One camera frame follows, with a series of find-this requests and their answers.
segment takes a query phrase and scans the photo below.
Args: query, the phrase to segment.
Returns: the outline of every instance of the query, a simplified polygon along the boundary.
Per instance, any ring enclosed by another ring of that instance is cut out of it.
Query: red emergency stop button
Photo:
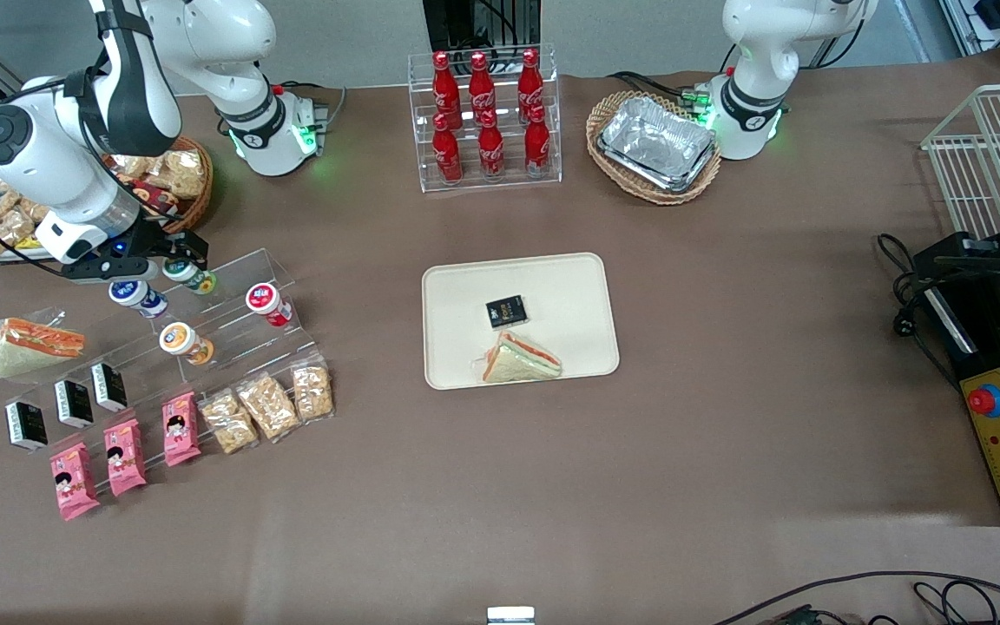
[[[1000,391],[993,384],[983,384],[969,392],[967,405],[977,414],[990,418],[1000,417]]]

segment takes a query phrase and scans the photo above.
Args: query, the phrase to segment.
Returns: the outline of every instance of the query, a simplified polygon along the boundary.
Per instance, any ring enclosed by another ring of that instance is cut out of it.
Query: cartoon girl logo
[[[122,470],[126,466],[126,462],[122,460],[122,447],[115,445],[107,450],[107,464],[110,465],[110,470]]]
[[[56,493],[61,497],[67,497],[72,491],[72,474],[67,471],[60,471],[56,474]]]
[[[183,416],[175,415],[168,419],[168,432],[166,436],[175,440],[177,443],[181,443],[183,437],[187,435],[187,427],[183,423]]]

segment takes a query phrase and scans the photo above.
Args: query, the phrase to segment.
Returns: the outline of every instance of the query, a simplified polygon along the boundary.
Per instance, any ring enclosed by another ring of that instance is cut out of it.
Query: table surface
[[[563,79],[563,183],[487,193],[420,193],[402,88],[351,91],[326,157],[279,179],[183,100],[218,171],[212,260],[263,246],[290,270],[341,418],[64,523],[0,414],[0,622],[482,622],[530,604],[547,624],[705,624],[864,569],[1000,581],[968,419],[890,332],[873,242],[948,233],[918,143],[989,82],[1000,53],[802,72],[763,154],[680,208],[588,158],[612,80]],[[607,268],[618,371],[427,386],[429,266],[580,252]],[[110,313],[99,289],[0,266],[0,317],[51,305]],[[924,619],[901,581],[803,598]]]

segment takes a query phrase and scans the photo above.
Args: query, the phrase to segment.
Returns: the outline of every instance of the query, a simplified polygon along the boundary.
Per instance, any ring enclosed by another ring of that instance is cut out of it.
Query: wicker basket
[[[609,95],[592,108],[588,121],[584,123],[584,137],[586,137],[589,155],[596,162],[596,165],[604,171],[604,174],[608,175],[608,178],[611,178],[616,185],[619,185],[621,189],[634,195],[636,198],[642,198],[645,201],[656,203],[656,205],[660,206],[675,206],[691,201],[691,199],[697,197],[697,195],[701,194],[701,191],[710,185],[712,179],[720,171],[719,148],[715,150],[712,158],[707,162],[705,169],[702,169],[701,173],[697,175],[697,179],[695,179],[686,193],[671,194],[667,193],[666,190],[659,189],[653,182],[647,181],[646,178],[620,165],[615,160],[608,158],[596,146],[596,136],[600,134],[601,130],[604,130],[604,127],[608,126],[608,122],[611,122],[612,117],[615,117],[615,112],[619,110],[620,104],[623,104],[624,100],[629,98],[638,98],[638,96],[643,95],[654,99],[655,102],[661,104],[665,110],[672,112],[672,114],[687,118],[692,117],[686,110],[679,107],[678,104],[663,98],[661,95],[644,94],[642,91],[620,91],[619,94]]]
[[[214,184],[214,164],[211,162],[211,155],[207,154],[206,149],[198,141],[184,137],[184,135],[179,135],[179,137],[175,138],[169,150],[195,150],[199,153],[199,163],[203,166],[203,193],[199,194],[199,197],[191,199],[191,201],[179,201],[182,218],[179,221],[170,221],[164,225],[166,233],[177,234],[180,230],[194,228],[195,224],[198,224],[199,220],[203,217],[203,214],[207,212],[207,205],[211,202],[211,186]],[[107,163],[107,167],[114,166],[114,162],[110,157],[103,160]]]

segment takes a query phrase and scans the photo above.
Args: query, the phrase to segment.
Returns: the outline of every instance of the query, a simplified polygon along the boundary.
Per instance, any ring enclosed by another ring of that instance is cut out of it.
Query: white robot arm
[[[870,19],[878,0],[726,0],[723,29],[742,51],[734,74],[710,84],[720,154],[746,159],[766,145],[801,60],[795,41],[844,35]]]
[[[261,174],[289,173],[318,153],[313,106],[275,95],[254,66],[275,41],[255,0],[89,1],[110,72],[31,80],[0,103],[0,178],[50,207],[36,237],[71,280],[151,277],[150,256],[206,264],[206,242],[167,237],[144,219],[92,148],[161,155],[172,145],[180,112],[161,67],[207,91]]]

